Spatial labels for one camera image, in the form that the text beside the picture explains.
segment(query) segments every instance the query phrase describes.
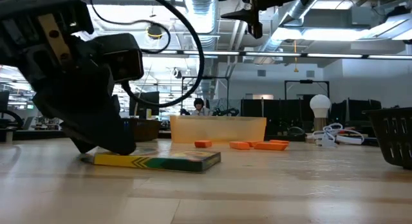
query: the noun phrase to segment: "orange toy piece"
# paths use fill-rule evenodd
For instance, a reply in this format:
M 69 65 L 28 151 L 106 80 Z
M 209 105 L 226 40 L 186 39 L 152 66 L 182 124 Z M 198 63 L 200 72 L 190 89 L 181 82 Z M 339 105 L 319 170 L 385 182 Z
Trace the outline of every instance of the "orange toy piece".
M 250 150 L 250 146 L 246 142 L 229 142 L 230 148 L 237 150 Z
M 194 146 L 200 148 L 212 147 L 212 142 L 210 140 L 198 140 L 194 142 Z
M 286 141 L 286 140 L 270 140 L 270 143 L 275 143 L 275 144 L 289 144 L 289 141 Z
M 259 150 L 276 150 L 276 151 L 283 151 L 288 147 L 288 144 L 280 144 L 280 143 L 258 143 L 255 146 L 255 149 Z
M 261 143 L 261 141 L 245 141 L 250 147 L 255 147 L 256 144 Z

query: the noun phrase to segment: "bulb base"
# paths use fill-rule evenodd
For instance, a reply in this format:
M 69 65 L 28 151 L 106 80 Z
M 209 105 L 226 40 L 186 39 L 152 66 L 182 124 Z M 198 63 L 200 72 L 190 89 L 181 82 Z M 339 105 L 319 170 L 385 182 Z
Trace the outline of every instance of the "bulb base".
M 327 118 L 315 118 L 314 119 L 314 129 L 315 131 L 323 131 L 323 127 L 328 125 Z

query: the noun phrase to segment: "ceiling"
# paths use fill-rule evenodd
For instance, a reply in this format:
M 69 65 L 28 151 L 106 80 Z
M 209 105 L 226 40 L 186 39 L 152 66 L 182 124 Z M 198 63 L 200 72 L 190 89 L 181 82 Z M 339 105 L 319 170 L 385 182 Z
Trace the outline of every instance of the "ceiling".
M 201 37 L 202 44 L 206 50 L 265 50 L 264 46 L 273 36 L 276 28 L 275 26 L 276 16 L 281 13 L 281 9 L 269 8 L 268 10 L 261 12 L 259 19 L 263 24 L 264 36 L 261 39 L 254 39 L 248 33 L 245 33 L 245 26 L 243 22 L 237 22 L 233 20 L 220 19 L 222 14 L 240 10 L 245 7 L 241 0 L 230 0 L 218 3 L 217 0 L 171 0 L 175 7 L 182 14 L 184 14 L 192 23 L 195 30 Z M 184 27 L 181 21 L 179 21 L 173 14 L 168 12 L 164 7 L 157 6 L 153 0 L 93 0 L 95 8 L 98 13 L 105 19 L 116 22 L 130 22 L 139 19 L 150 19 L 155 22 L 162 23 L 172 33 L 171 43 L 169 45 L 170 50 L 195 50 L 192 37 L 189 35 L 187 29 Z M 323 20 L 333 19 L 332 16 L 327 17 L 325 14 L 333 15 L 349 15 L 352 16 L 355 12 L 351 12 L 354 9 L 351 8 L 363 8 L 363 13 L 367 14 L 364 18 L 369 21 L 360 21 L 368 23 L 369 28 L 372 28 L 379 21 L 383 20 L 382 13 L 386 13 L 393 9 L 394 5 L 399 3 L 409 3 L 409 0 L 318 0 L 311 10 L 305 15 L 303 28 L 300 27 L 299 31 L 304 32 L 305 27 L 323 26 L 323 25 L 336 25 L 343 27 L 347 25 L 343 19 L 335 21 L 335 24 L 323 24 Z M 98 35 L 109 35 L 112 33 L 129 32 L 135 36 L 139 46 L 146 49 L 159 49 L 164 46 L 167 39 L 162 37 L 159 41 L 154 41 L 148 38 L 146 32 L 148 24 L 136 24 L 136 25 L 115 25 L 109 24 L 100 20 L 89 5 L 89 11 L 95 27 L 95 33 L 93 35 L 80 34 L 83 39 L 91 39 Z M 316 41 L 308 39 L 297 40 L 280 40 L 280 45 L 273 51 L 297 51 L 297 52 L 315 52 L 315 53 L 387 53 L 396 54 L 404 50 L 404 43 L 402 41 L 392 41 L 390 39 L 365 39 L 362 41 Z M 224 65 L 228 61 L 227 57 L 218 57 L 213 59 L 207 59 L 206 75 L 223 75 L 223 71 L 226 71 L 227 67 Z M 230 59 L 231 64 L 235 64 L 232 72 L 232 79 L 237 80 L 243 76 L 248 75 L 247 68 L 258 67 L 251 62 L 247 62 L 242 58 Z M 313 64 L 313 69 L 323 68 L 326 65 L 332 63 L 331 59 L 298 59 L 298 64 Z M 294 58 L 276 59 L 272 64 L 276 67 L 295 64 Z M 139 81 L 134 82 L 134 89 L 136 91 L 155 91 L 159 90 L 163 97 L 161 102 L 172 100 L 180 96 L 182 80 L 177 79 L 173 73 L 180 71 L 184 77 L 193 77 L 198 72 L 198 59 L 197 58 L 179 58 L 179 57 L 144 57 L 145 76 Z M 11 80 L 24 84 L 27 90 L 30 90 L 27 84 L 24 83 L 24 79 L 19 74 L 17 69 L 3 67 L 0 70 L 0 81 L 8 82 Z M 190 86 L 189 79 L 185 80 L 185 84 Z M 208 80 L 201 84 L 201 88 L 197 91 L 195 96 L 203 96 L 212 98 L 214 95 L 214 88 L 216 85 L 215 80 Z M 115 93 L 121 96 L 121 101 L 124 106 L 128 105 L 128 97 L 121 90 L 116 88 Z M 192 104 L 192 100 L 186 101 L 188 104 Z

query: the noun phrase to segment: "white light bulb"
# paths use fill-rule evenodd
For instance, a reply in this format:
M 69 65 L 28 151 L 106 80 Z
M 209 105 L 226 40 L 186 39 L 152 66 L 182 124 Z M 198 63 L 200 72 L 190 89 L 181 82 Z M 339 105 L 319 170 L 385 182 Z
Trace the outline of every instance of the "white light bulb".
M 330 100 L 324 95 L 316 95 L 310 100 L 310 108 L 314 111 L 315 118 L 327 118 Z

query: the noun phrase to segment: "table surface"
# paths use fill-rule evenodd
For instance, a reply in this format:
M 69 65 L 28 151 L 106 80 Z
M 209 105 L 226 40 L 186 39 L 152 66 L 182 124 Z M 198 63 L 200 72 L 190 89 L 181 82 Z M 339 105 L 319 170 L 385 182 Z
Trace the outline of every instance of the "table surface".
M 211 150 L 222 163 L 190 174 L 84 164 L 68 139 L 0 145 L 0 223 L 412 223 L 412 171 L 378 147 Z

